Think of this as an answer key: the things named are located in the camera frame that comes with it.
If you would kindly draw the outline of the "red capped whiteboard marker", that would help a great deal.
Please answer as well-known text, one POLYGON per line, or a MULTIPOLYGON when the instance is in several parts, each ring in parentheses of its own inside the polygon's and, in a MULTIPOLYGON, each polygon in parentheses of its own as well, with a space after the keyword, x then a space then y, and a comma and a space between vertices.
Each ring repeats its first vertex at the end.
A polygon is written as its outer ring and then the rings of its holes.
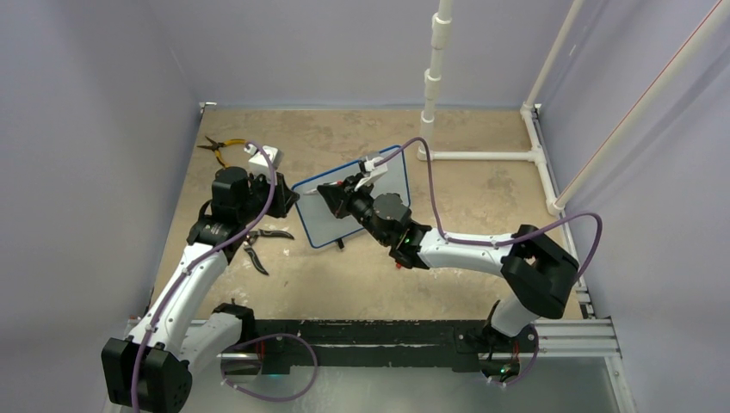
POLYGON ((315 194, 332 194, 342 190, 342 181, 335 182, 323 182, 317 185, 315 188, 305 190, 304 195, 315 195, 315 194))

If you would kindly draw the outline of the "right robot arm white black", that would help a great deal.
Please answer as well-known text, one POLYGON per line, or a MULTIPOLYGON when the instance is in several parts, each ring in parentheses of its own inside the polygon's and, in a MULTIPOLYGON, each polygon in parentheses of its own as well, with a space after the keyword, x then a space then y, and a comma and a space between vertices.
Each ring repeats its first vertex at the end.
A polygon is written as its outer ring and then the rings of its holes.
POLYGON ((353 218, 403 268, 456 268, 502 277, 510 296, 483 328, 486 344, 503 350, 538 318, 560 319, 578 276, 578 262, 532 225, 497 236, 442 234, 419 224, 395 193, 371 195, 351 182, 315 189, 337 219, 353 218))

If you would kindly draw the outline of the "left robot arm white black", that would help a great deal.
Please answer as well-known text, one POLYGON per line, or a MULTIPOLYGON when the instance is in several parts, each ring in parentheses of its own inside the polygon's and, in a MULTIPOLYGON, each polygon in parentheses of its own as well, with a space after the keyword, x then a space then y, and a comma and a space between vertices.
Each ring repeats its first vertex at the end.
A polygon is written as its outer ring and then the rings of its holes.
POLYGON ((257 329, 245 321, 252 312, 241 305, 223 304, 201 330, 189 328, 246 234, 265 215, 286 217, 298 199, 277 171, 254 175, 230 167, 216 172, 212 197, 201 206, 168 284, 125 338, 111 338, 102 349, 111 403, 135 411, 178 412, 196 375, 216 354, 254 346, 257 329))

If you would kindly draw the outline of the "blue framed whiteboard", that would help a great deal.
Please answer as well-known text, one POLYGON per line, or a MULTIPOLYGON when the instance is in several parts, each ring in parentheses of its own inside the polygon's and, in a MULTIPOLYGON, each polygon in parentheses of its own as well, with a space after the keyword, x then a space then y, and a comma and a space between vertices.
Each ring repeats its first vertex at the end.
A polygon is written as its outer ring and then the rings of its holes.
MULTIPOLYGON (((404 206, 411 205, 405 154, 398 153, 386 163, 386 167, 386 174, 371 186, 362 187, 345 197, 349 206, 354 207, 357 213, 370 209, 374 199, 381 194, 397 194, 404 206)), ((344 238, 363 231, 355 216, 336 216, 336 213, 345 213, 346 208, 337 207, 337 197, 331 190, 326 190, 323 194, 319 192, 321 187, 338 182, 342 182, 347 189, 354 189, 360 181, 360 173, 359 162, 353 160, 293 185, 292 190, 299 195, 295 206, 312 248, 319 249, 331 243, 341 243, 344 238)))

